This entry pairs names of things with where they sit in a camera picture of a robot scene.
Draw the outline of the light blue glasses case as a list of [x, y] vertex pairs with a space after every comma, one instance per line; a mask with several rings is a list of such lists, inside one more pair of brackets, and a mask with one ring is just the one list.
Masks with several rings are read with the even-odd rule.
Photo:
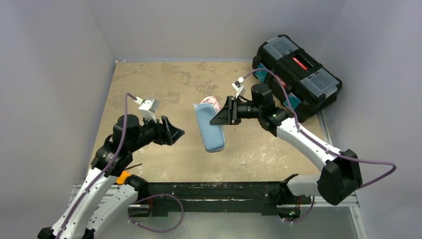
[[193, 106], [205, 151], [208, 153], [223, 151], [225, 148], [223, 126], [210, 124], [218, 111], [209, 103], [193, 104]]

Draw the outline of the pink and black folding umbrella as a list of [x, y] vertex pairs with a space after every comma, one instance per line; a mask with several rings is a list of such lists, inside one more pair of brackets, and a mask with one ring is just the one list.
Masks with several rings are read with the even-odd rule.
[[217, 112], [221, 110], [219, 101], [214, 96], [207, 96], [203, 98], [198, 104], [193, 103], [194, 108], [198, 107], [200, 104], [210, 104], [212, 105]]

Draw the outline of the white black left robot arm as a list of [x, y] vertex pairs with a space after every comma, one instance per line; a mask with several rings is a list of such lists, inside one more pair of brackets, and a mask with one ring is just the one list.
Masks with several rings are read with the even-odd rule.
[[173, 145], [185, 134], [173, 126], [166, 116], [143, 120], [135, 115], [122, 115], [113, 126], [102, 147], [95, 153], [81, 189], [62, 217], [52, 226], [42, 228], [39, 239], [97, 239], [105, 227], [123, 209], [137, 200], [149, 200], [148, 183], [131, 175], [123, 186], [104, 204], [101, 201], [133, 161], [133, 152], [155, 143]]

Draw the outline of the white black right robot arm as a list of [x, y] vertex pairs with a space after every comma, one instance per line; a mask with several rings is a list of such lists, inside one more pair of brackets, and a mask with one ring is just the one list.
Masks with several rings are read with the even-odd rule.
[[266, 84], [251, 87], [250, 101], [228, 96], [222, 109], [210, 120], [211, 125], [237, 125], [242, 119], [257, 119], [261, 127], [287, 142], [319, 170], [318, 176], [293, 176], [287, 188], [294, 196], [321, 196], [331, 205], [338, 205], [362, 186], [357, 155], [342, 151], [295, 121], [287, 110], [276, 106], [273, 93]]

